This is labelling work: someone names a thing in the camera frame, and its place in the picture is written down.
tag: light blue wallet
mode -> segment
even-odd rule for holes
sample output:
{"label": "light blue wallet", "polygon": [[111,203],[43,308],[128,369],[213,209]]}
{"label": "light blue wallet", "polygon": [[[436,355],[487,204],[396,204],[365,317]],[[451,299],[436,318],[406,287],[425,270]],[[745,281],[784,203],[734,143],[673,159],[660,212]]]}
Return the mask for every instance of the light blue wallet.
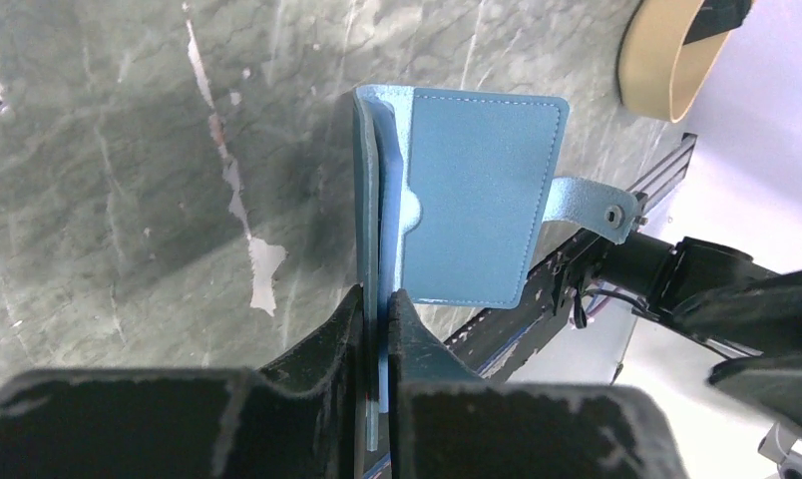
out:
{"label": "light blue wallet", "polygon": [[623,242],[633,195],[554,178],[563,99],[370,85],[355,103],[357,251],[366,333],[381,357],[389,295],[415,302],[518,305],[543,221]]}

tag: white vein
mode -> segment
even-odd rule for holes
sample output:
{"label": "white vein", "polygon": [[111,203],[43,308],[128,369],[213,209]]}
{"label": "white vein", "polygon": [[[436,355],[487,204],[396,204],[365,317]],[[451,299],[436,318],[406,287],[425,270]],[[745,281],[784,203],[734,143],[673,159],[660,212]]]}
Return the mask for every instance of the white vein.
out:
{"label": "white vein", "polygon": [[316,169],[316,196],[319,198],[319,213],[324,215],[324,165],[319,165],[319,168]]}
{"label": "white vein", "polygon": [[34,356],[31,355],[31,350],[25,344],[25,340],[22,339],[22,334],[20,334],[19,330],[17,329],[22,324],[22,321],[16,319],[15,309],[8,294],[8,287],[8,280],[5,278],[4,266],[2,265],[2,259],[0,258],[0,290],[2,293],[2,300],[4,301],[5,305],[5,312],[7,313],[8,322],[10,323],[11,329],[13,329],[14,337],[16,337],[16,340],[19,341],[19,345],[22,346],[22,352],[25,353],[25,357],[31,361],[31,364],[36,365],[37,361],[34,360]]}
{"label": "white vein", "polygon": [[274,13],[274,27],[271,31],[271,41],[269,42],[269,68],[266,73],[266,83],[271,86],[274,83],[274,66],[277,63],[277,46],[280,42],[280,23],[283,20],[283,11],[286,8],[286,0],[278,0],[277,11]]}
{"label": "white vein", "polygon": [[448,321],[448,323],[451,324],[451,327],[457,326],[457,316],[460,314],[460,312],[462,312],[462,309],[460,307],[455,306],[454,312],[451,313],[451,320]]}
{"label": "white vein", "polygon": [[128,345],[128,339],[125,337],[125,331],[122,330],[122,321],[119,319],[119,308],[116,306],[116,285],[111,285],[111,309],[113,310],[113,327],[119,334],[119,339],[122,344]]}
{"label": "white vein", "polygon": [[210,366],[210,352],[212,348],[210,347],[210,332],[205,329],[205,338],[204,338],[204,356],[201,358],[201,367],[209,367]]}
{"label": "white vein", "polygon": [[478,82],[478,86],[475,87],[475,90],[480,90],[480,87],[483,85],[483,82],[485,82],[486,79],[489,78],[489,75],[492,74],[492,69],[495,68],[495,66],[498,65],[498,63],[501,60],[503,60],[508,53],[510,53],[510,50],[513,50],[513,46],[516,45],[516,41],[518,41],[519,37],[521,36],[522,36],[522,29],[520,28],[516,30],[516,35],[513,36],[513,40],[510,40],[510,43],[507,45],[507,48],[504,49],[504,51],[501,52],[501,55],[498,56],[498,60],[492,62],[492,65],[490,65],[490,67],[486,70],[486,73],[483,74],[481,80]]}
{"label": "white vein", "polygon": [[292,280],[292,286],[289,288],[289,296],[286,298],[286,308],[283,311],[283,321],[280,324],[280,346],[286,350],[286,345],[289,342],[289,327],[292,323],[291,312],[295,304],[295,297],[298,295],[298,284],[301,282],[301,270],[299,267],[295,272],[295,278]]}
{"label": "white vein", "polygon": [[116,76],[116,83],[122,83],[125,81],[126,77],[128,77],[128,72],[131,70],[131,65],[137,61],[137,57],[140,56],[143,49],[149,44],[150,41],[154,41],[154,36],[152,32],[147,30],[146,35],[140,40],[140,42],[131,50],[126,50],[122,54],[122,61],[119,63],[119,73]]}
{"label": "white vein", "polygon": [[248,213],[240,195],[242,192],[242,178],[239,176],[239,162],[230,154],[224,142],[221,118],[213,104],[210,81],[201,60],[193,21],[189,18],[187,19],[187,32],[190,35],[190,42],[187,44],[187,56],[193,66],[201,97],[204,98],[204,102],[210,108],[210,116],[207,118],[210,136],[221,158],[222,178],[230,185],[232,191],[227,210],[242,224],[242,231],[248,242],[248,257],[251,261],[252,274],[250,307],[262,309],[270,316],[274,316],[276,304],[272,281],[274,272],[286,259],[286,249],[283,246],[269,244],[263,239],[256,238],[251,233],[251,227],[248,224]]}
{"label": "white vein", "polygon": [[483,18],[483,7],[486,5],[486,0],[481,0],[478,5],[478,18],[475,21],[475,32],[472,34],[472,41],[469,42],[469,51],[466,52],[466,64],[463,65],[463,76],[460,78],[460,90],[466,87],[466,77],[469,75],[469,65],[472,63],[472,55],[475,53],[475,47],[478,44],[478,31],[480,30],[481,19]]}
{"label": "white vein", "polygon": [[339,59],[339,71],[336,77],[336,87],[333,89],[334,97],[339,95],[342,80],[345,77],[345,56],[348,54],[348,44],[351,41],[351,28],[354,26],[354,17],[357,15],[357,0],[348,4],[348,15],[345,18],[345,39],[342,41],[342,56]]}
{"label": "white vein", "polygon": [[[398,72],[398,75],[400,75],[404,79],[406,79],[407,76],[410,73],[410,64],[413,63],[413,56],[415,54],[415,52],[413,52],[413,49],[416,46],[416,35],[418,35],[418,33],[419,33],[419,27],[420,26],[421,26],[421,22],[416,25],[416,29],[413,30],[413,34],[410,35],[410,41],[407,43],[407,48],[404,50],[404,55],[403,56],[402,55],[398,55],[398,61],[395,64],[395,71]],[[403,72],[400,71],[401,70],[401,58],[402,57],[406,57],[405,58],[406,64],[404,66],[404,71]]]}
{"label": "white vein", "polygon": [[107,206],[105,211],[107,213],[108,229],[110,230],[111,245],[116,251],[117,258],[119,259],[119,266],[123,266],[126,261],[125,252],[122,250],[122,242],[120,238],[119,222],[116,218],[117,199],[116,193],[121,193],[119,182],[116,181],[114,176],[113,165],[110,161],[110,151],[108,150],[108,142],[105,140],[99,125],[93,126],[93,134],[99,141],[99,150],[102,152],[102,163],[105,169],[105,178],[108,182],[108,197]]}
{"label": "white vein", "polygon": [[469,317],[467,317],[467,318],[466,318],[466,320],[465,320],[465,321],[463,321],[463,324],[465,324],[465,323],[467,323],[467,322],[471,321],[471,320],[472,320],[472,318],[473,318],[473,317],[475,317],[475,315],[477,315],[477,313],[478,313],[478,310],[477,310],[477,308],[474,308],[474,307],[473,307],[473,308],[472,308],[472,311],[469,313]]}
{"label": "white vein", "polygon": [[54,139],[61,132],[64,132],[65,128],[76,120],[85,120],[104,113],[122,111],[122,109],[116,107],[115,103],[115,100],[111,98],[106,105],[81,107],[58,117],[54,123],[43,130],[39,136],[30,141],[26,141],[20,152],[0,160],[0,175],[12,168],[19,167],[31,161],[43,145]]}
{"label": "white vein", "polygon": [[90,46],[84,43],[84,48],[81,52],[82,63],[84,64],[84,74],[87,76],[87,91],[93,91],[93,71],[90,69]]}

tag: tan tape roll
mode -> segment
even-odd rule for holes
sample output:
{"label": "tan tape roll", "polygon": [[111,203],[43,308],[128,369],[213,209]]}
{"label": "tan tape roll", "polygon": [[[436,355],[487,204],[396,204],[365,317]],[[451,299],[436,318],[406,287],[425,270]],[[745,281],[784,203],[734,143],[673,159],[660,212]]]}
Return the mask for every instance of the tan tape roll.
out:
{"label": "tan tape roll", "polygon": [[683,45],[703,0],[643,0],[618,58],[621,100],[632,112],[679,122],[730,32]]}

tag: black cable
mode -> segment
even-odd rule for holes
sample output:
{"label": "black cable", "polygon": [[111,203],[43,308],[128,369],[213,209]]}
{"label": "black cable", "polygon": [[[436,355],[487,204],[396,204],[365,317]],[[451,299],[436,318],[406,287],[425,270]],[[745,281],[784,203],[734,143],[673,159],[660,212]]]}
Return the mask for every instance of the black cable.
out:
{"label": "black cable", "polygon": [[647,310],[647,306],[643,302],[639,301],[635,297],[628,296],[628,295],[624,294],[623,292],[611,291],[611,290],[608,290],[608,289],[593,288],[593,289],[587,289],[586,291],[584,291],[582,296],[609,296],[609,297],[614,297],[615,299],[620,299],[620,300],[622,300],[624,302],[629,303],[630,305],[632,305],[633,307],[638,309],[638,311],[641,312],[642,314],[644,314],[644,315],[646,315],[648,317],[652,316],[652,314]]}
{"label": "black cable", "polygon": [[662,323],[654,320],[653,319],[654,318],[653,314],[651,314],[647,310],[647,304],[641,302],[639,299],[637,299],[635,297],[628,296],[628,295],[626,295],[626,294],[624,294],[622,292],[618,292],[618,291],[613,291],[613,290],[609,290],[609,289],[598,289],[598,288],[587,289],[587,290],[585,290],[583,292],[583,294],[581,294],[581,296],[609,296],[609,297],[612,297],[612,298],[615,298],[615,299],[620,299],[620,300],[630,304],[634,308],[636,308],[636,310],[638,310],[638,312],[640,312],[645,319],[648,319],[648,320],[650,320],[652,322],[656,322],[657,324],[660,324],[660,325],[664,326],[666,329],[669,329],[669,330],[671,330],[673,332],[676,332],[680,336],[688,339],[689,341],[694,342],[698,346],[701,346],[701,347],[704,347],[706,349],[709,349],[710,351],[712,351],[715,354],[718,354],[719,356],[721,356],[724,359],[732,359],[732,357],[728,356],[724,352],[722,352],[722,351],[716,349],[715,347],[707,344],[706,341],[698,340],[695,337],[691,337],[691,336],[689,336],[687,334],[683,334],[680,331],[677,331],[677,330],[669,328],[667,324],[662,324]]}

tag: marble surface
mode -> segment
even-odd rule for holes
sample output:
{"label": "marble surface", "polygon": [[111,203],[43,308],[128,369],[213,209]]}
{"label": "marble surface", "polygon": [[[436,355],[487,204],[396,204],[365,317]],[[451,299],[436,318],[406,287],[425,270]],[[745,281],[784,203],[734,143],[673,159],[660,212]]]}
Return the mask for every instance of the marble surface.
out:
{"label": "marble surface", "polygon": [[356,85],[562,96],[558,173],[629,186],[682,133],[620,105],[637,3],[0,0],[0,383],[260,366],[321,323],[356,280]]}

